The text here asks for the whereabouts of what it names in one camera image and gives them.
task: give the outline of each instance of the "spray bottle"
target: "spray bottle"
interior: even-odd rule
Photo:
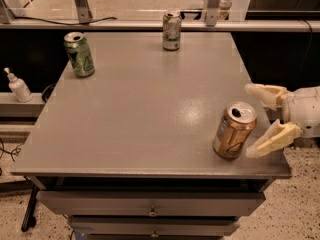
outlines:
[[[26,83],[17,78],[13,73],[10,73],[9,68],[5,68],[4,71],[8,74],[8,79],[10,81],[9,88],[16,95],[20,102],[28,102],[32,99],[32,94],[26,85]]]

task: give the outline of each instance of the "drawer handle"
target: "drawer handle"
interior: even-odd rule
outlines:
[[[158,238],[159,235],[157,234],[156,231],[154,231],[154,232],[151,234],[151,237],[152,237],[152,238]]]
[[[154,207],[151,207],[151,211],[148,212],[149,217],[157,217],[158,213],[155,211]]]

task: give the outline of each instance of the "soda can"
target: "soda can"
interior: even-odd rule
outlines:
[[[163,16],[163,48],[175,51],[180,48],[181,15],[179,11],[167,11]]]
[[[257,112],[251,105],[241,101],[229,104],[213,141],[214,150],[222,157],[237,158],[256,124]]]
[[[65,35],[64,47],[77,77],[87,77],[94,73],[91,52],[83,33],[71,32]]]

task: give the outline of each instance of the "desk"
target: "desk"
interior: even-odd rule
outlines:
[[[182,33],[174,52],[161,33],[86,36],[96,72],[79,79],[67,65],[12,172],[29,176],[38,200],[77,232],[230,235],[272,181],[290,178],[280,151],[226,160],[212,149],[230,102],[258,113],[243,152],[269,126],[244,91],[250,78],[229,33]]]

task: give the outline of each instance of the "speckled floor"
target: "speckled floor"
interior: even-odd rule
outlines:
[[[5,148],[11,151],[17,144],[5,143]],[[320,149],[313,139],[298,139],[295,148],[285,148],[284,153],[292,178],[276,180],[265,191],[266,201],[251,216],[240,218],[240,228],[225,240],[320,239]],[[10,156],[0,162],[0,182],[21,179],[10,175]],[[29,195],[30,191],[0,196],[0,240],[69,240],[72,230],[66,218],[39,203],[36,226],[21,232]]]

